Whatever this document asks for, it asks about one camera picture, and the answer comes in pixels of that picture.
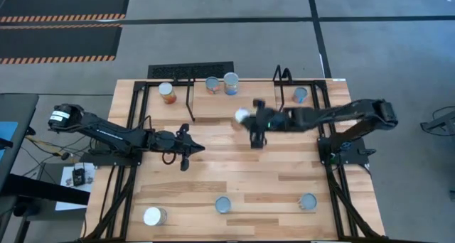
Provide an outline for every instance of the wooden plank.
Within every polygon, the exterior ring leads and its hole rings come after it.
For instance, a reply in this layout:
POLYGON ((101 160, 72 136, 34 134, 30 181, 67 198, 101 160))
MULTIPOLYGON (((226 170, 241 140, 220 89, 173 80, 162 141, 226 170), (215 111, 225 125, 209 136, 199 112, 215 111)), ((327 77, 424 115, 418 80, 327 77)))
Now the wooden plank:
MULTIPOLYGON (((279 96, 276 96, 277 88, 273 87, 273 82, 266 79, 242 82, 237 96, 221 97, 229 102, 224 105, 224 102, 214 101, 218 97, 198 99, 198 95, 207 97, 208 93, 204 79, 197 81, 194 102, 201 103, 193 105, 190 97, 193 111, 200 109, 200 114, 207 118, 215 118, 210 113, 212 111, 220 112, 222 118, 211 122, 196 121, 190 126, 189 134, 195 142, 204 145, 206 151, 191 156, 190 168, 184 173, 179 170, 179 158, 178 162, 167 166, 162 163, 160 153, 144 154, 134 185, 127 240, 336 239, 326 173, 319 163, 317 130, 292 134, 267 133, 268 145, 263 150, 252 150, 248 133, 244 129, 232 128, 228 119, 239 107, 250 107, 255 97, 265 98, 267 105, 278 105, 279 96), (304 193, 316 195, 316 210, 300 210, 297 201, 304 193), (221 195, 229 197, 232 202, 231 212, 226 215, 218 214, 214 207, 221 195), (144 212, 151 206, 167 211, 168 220, 164 226, 149 227, 144 224, 144 212)), ((134 80, 118 81, 109 113, 111 122, 126 125, 133 85, 134 80)), ((327 86, 333 106, 350 102, 346 82, 327 80, 327 86)), ((290 101, 293 89, 285 87, 285 102, 292 106, 295 105, 290 101)), ((150 90, 146 114, 151 115, 156 130, 175 132, 182 123, 190 121, 184 105, 186 87, 176 87, 177 103, 171 105, 162 102, 157 87, 150 90)), ((139 110, 140 102, 136 107, 135 124, 138 123, 139 110)), ((355 121, 337 124, 337 130, 346 130, 352 123, 355 121)), ((97 171, 87 207, 88 232, 98 223, 109 172, 110 168, 97 171)), ((111 205, 116 174, 117 171, 109 189, 105 212, 111 205)), ((374 230, 384 233, 370 176, 358 166, 346 166, 346 175, 351 199, 358 212, 374 230)), ((348 234, 346 211, 342 204, 339 205, 345 233, 348 234)), ((122 213, 121 207, 115 226, 117 234, 122 213)))

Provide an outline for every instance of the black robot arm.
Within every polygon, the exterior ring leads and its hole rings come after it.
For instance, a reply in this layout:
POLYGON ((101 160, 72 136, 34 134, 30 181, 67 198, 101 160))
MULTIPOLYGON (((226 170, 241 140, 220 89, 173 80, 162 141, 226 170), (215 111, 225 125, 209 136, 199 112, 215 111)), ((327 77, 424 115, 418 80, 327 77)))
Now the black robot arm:
POLYGON ((62 104, 54 107, 48 125, 55 132, 79 132, 109 146, 110 151, 118 156, 129 156, 137 151, 152 151, 182 155, 181 170, 189 167, 189 156, 205 150, 195 143, 188 134, 189 125, 183 124, 176 135, 169 131, 126 129, 123 126, 101 119, 93 113, 85 112, 76 104, 62 104))
POLYGON ((319 110, 310 107, 284 108, 282 112, 265 107, 265 102, 259 99, 253 105, 257 107, 256 114, 241 121, 250 131, 253 149, 261 149, 266 144, 266 131, 305 132, 325 123, 359 119, 347 131, 331 136, 332 149, 337 150, 345 142, 355 141, 376 129, 393 129, 398 123, 392 105, 380 99, 361 99, 341 107, 319 110))

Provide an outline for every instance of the black floor mat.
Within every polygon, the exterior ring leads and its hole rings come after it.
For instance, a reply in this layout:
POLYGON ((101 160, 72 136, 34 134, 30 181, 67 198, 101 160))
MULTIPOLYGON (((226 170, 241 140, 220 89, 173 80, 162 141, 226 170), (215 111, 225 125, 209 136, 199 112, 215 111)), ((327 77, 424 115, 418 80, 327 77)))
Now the black floor mat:
POLYGON ((5 0, 0 22, 124 18, 129 0, 5 0))
POLYGON ((227 72, 234 72, 234 62, 186 63, 174 65, 149 65, 149 79, 188 79, 214 76, 223 78, 227 72))
POLYGON ((121 33, 119 24, 1 27, 0 63, 112 61, 121 33))

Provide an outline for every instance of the tin can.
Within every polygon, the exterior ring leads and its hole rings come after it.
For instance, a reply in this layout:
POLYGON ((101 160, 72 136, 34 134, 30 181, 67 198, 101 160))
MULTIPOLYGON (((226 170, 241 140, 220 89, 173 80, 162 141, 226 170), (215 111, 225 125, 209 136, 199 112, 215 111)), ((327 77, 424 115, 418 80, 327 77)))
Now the tin can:
POLYGON ((304 87, 297 87, 294 90, 294 95, 292 96, 292 101, 296 102, 297 104, 301 104, 304 102, 308 92, 304 87))
POLYGON ((144 213, 144 223, 148 226, 163 225, 168 219, 168 213, 161 207, 149 207, 144 213))
POLYGON ((171 83, 163 82, 159 85, 159 94, 163 97, 163 101, 167 104, 173 104, 177 100, 171 83))
POLYGON ((207 87, 207 91, 214 95, 218 90, 220 90, 220 81, 216 77, 208 77, 205 80, 205 87, 207 87))
POLYGON ((225 93, 227 95, 237 94, 239 77, 233 72, 228 72, 225 74, 224 80, 225 80, 225 93))

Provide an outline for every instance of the wooden table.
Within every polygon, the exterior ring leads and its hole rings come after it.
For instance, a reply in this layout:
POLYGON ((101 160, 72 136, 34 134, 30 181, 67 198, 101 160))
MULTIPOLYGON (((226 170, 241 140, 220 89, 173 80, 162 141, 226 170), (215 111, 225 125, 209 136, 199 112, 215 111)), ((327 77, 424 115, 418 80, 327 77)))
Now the wooden table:
MULTIPOLYGON (((337 239, 326 173, 316 147, 317 130, 267 133, 268 145, 263 150, 251 150, 248 133, 231 127, 235 111, 251 107, 255 97, 265 99, 267 106, 281 105, 279 87, 270 80, 248 80, 240 83, 236 96, 222 91, 215 97, 205 91, 204 81, 198 80, 190 92, 195 123, 190 122, 185 106, 186 87, 175 88, 178 99, 170 105, 163 103, 158 87, 151 88, 146 115, 151 115, 153 127, 175 132, 182 123, 190 123, 189 134, 206 150, 190 157, 186 172, 180 172, 180 162, 163 164, 160 153, 144 154, 134 185, 128 241, 337 239), (316 195, 316 211, 300 210, 297 201, 303 193, 316 195), (215 200, 221 195, 232 201, 229 214, 220 215, 215 210, 215 200), (151 206, 168 212, 166 225, 144 224, 143 214, 151 206)), ((117 82, 111 122, 126 125, 134 81, 117 82)), ((326 81, 332 106, 350 102, 346 81, 326 81)), ((294 88, 284 88, 285 106, 297 105, 291 101, 294 88)), ((300 105, 312 107, 311 97, 300 105)), ((353 123, 338 123, 337 130, 346 130, 353 123)), ((87 207, 87 232, 98 223, 109 172, 110 168, 101 168, 96 173, 87 207)), ((111 204, 116 173, 105 210, 111 204)), ((383 234, 370 176, 355 165, 346 166, 346 174, 354 206, 376 232, 383 234)), ((349 234, 346 211, 340 206, 344 231, 349 234)), ((120 207, 114 236, 119 234, 122 213, 120 207)))

